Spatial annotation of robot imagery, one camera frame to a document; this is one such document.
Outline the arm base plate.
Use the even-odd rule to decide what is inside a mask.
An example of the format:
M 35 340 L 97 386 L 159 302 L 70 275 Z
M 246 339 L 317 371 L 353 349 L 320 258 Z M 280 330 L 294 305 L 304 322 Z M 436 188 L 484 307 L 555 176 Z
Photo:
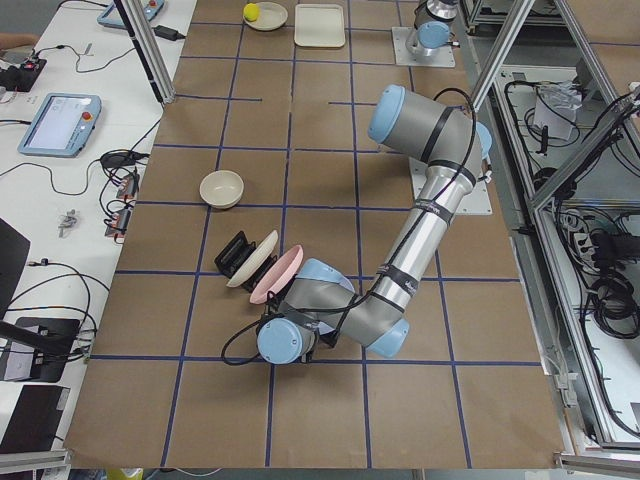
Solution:
M 437 68 L 453 68 L 455 58 L 450 45 L 436 49 L 425 49 L 420 43 L 409 42 L 414 29 L 412 27 L 393 27 L 392 40 L 395 62 L 400 66 L 422 66 Z
M 409 158 L 408 163 L 413 195 L 417 198 L 426 183 L 426 165 L 414 158 Z M 484 181 L 477 183 L 474 190 L 464 196 L 456 210 L 456 214 L 466 216 L 493 214 L 488 187 Z

